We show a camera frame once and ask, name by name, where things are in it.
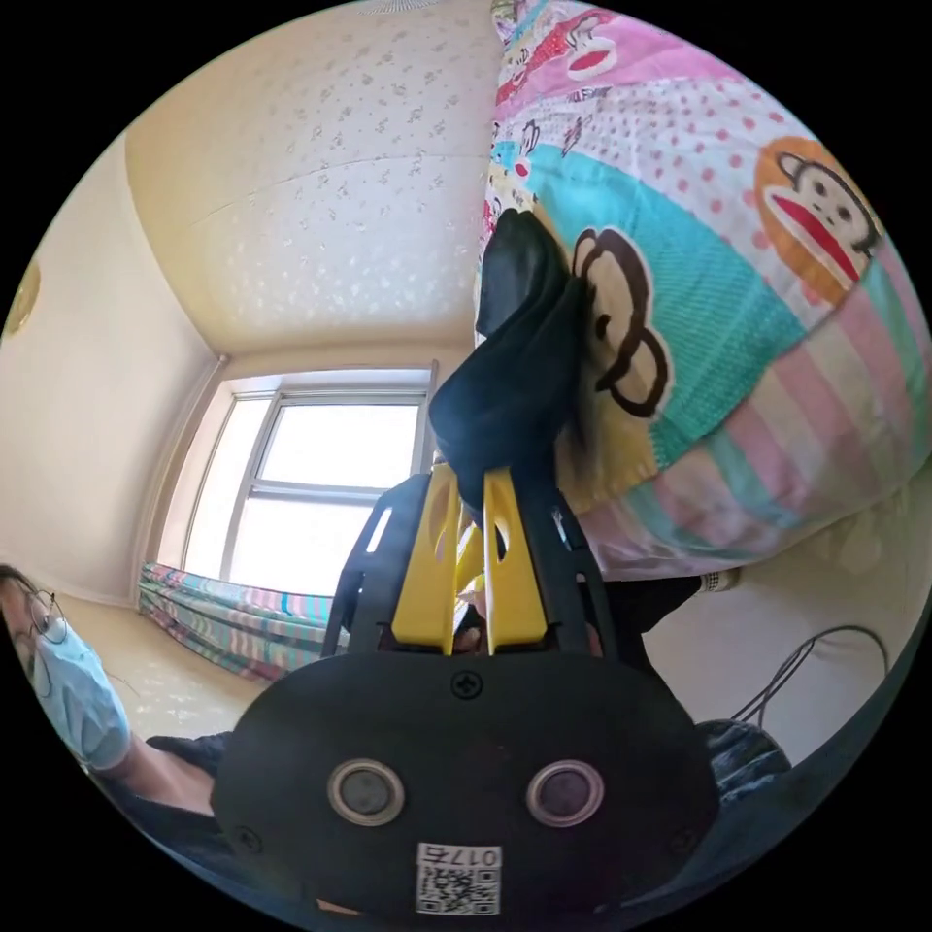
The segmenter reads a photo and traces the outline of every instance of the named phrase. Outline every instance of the qr code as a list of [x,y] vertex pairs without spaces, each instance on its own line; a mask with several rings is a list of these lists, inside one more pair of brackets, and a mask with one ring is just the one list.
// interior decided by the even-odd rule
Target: qr code
[[432,915],[497,915],[501,881],[500,849],[421,846],[416,909]]

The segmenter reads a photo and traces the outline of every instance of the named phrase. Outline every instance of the circular sensor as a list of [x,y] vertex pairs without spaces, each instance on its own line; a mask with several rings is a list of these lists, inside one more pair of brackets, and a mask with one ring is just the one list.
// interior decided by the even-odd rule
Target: circular sensor
[[527,787],[527,808],[550,828],[572,828],[590,818],[605,796],[599,772],[581,760],[558,760]]
[[347,822],[375,828],[395,819],[405,805],[398,775],[377,760],[348,760],[330,775],[327,798]]

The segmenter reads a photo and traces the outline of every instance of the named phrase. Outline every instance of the window frame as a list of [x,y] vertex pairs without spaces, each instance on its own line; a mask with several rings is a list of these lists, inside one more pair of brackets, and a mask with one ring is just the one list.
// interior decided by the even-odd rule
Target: window frame
[[[275,443],[276,433],[282,421],[283,412],[291,407],[307,407],[310,405],[386,405],[386,406],[416,406],[417,420],[415,438],[412,449],[411,467],[409,475],[424,472],[430,469],[433,450],[432,432],[427,419],[427,404],[434,387],[433,378],[429,383],[397,384],[392,386],[339,386],[339,387],[298,387],[282,386],[275,391],[241,391],[234,394],[232,412],[240,401],[251,399],[271,399],[268,411],[262,420],[252,445],[250,458],[236,499],[230,522],[226,531],[223,545],[223,555],[220,560],[219,578],[223,582],[230,581],[230,571],[233,566],[233,556],[236,552],[237,539],[243,518],[243,509],[250,498],[275,499],[284,502],[305,502],[320,505],[356,505],[374,506],[379,498],[387,491],[384,488],[358,488],[347,485],[319,485],[314,483],[284,483],[261,478],[262,469],[272,445]],[[193,526],[197,514],[197,506],[191,516],[188,528]],[[184,559],[187,558],[187,541],[184,546]]]

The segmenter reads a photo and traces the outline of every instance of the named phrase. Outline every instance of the bed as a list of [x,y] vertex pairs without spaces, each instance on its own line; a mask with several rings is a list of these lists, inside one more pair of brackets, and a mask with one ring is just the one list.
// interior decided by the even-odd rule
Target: bed
[[587,453],[561,439],[558,472],[606,576],[764,559],[906,482],[932,452],[932,341],[844,167],[669,33],[565,0],[492,14],[477,307],[507,208],[594,286]]

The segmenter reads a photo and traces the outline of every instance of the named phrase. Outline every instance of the foot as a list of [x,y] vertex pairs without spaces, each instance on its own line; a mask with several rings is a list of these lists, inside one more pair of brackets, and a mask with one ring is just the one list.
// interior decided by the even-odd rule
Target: foot
[[700,579],[700,592],[727,592],[733,589],[741,579],[741,570],[720,570],[717,573],[704,573]]

